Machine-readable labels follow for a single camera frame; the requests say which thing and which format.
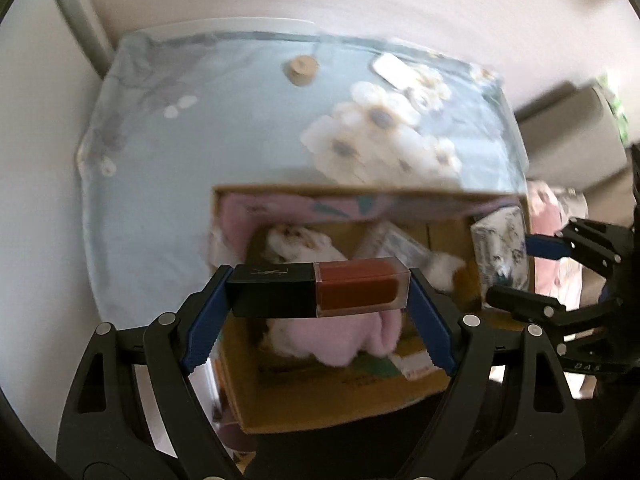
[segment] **black cap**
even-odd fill
[[[236,317],[317,317],[314,264],[238,265],[225,289]]]

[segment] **blue gripper pad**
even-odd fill
[[[409,284],[406,309],[427,347],[431,361],[452,376],[458,367],[451,349],[451,337],[433,303],[424,293],[415,278]]]
[[[545,260],[559,260],[571,257],[571,247],[560,238],[545,235],[527,235],[527,255]]]
[[[193,372],[196,366],[207,361],[222,325],[225,323],[226,315],[229,313],[225,283],[232,272],[233,267],[230,267],[211,296],[207,298],[198,317],[189,329],[187,351],[180,362],[182,370],[187,374]]]

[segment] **white plush toy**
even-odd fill
[[[304,227],[278,225],[267,234],[264,257],[273,263],[307,264],[336,262],[347,258],[334,247],[331,238]]]

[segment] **screw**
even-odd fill
[[[535,337],[540,337],[542,335],[542,329],[538,325],[527,326],[527,331]]]
[[[105,335],[111,330],[111,323],[100,323],[95,329],[97,335]]]
[[[173,312],[165,312],[164,314],[160,314],[158,318],[158,323],[161,325],[171,325],[175,321],[175,314]]]
[[[462,322],[467,326],[478,326],[480,324],[480,318],[473,314],[467,314],[462,318]]]

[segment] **light blue tablecloth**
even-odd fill
[[[370,70],[382,52],[436,68],[452,89],[455,99],[420,131],[453,140],[464,189],[526,190],[526,156],[500,86],[478,86],[464,62],[353,38],[229,32],[156,43],[131,34],[78,153],[102,318],[118,328],[147,324],[204,286],[212,186],[327,182],[300,134],[350,100],[354,82],[389,88]],[[283,70],[301,54],[320,63],[305,87]]]

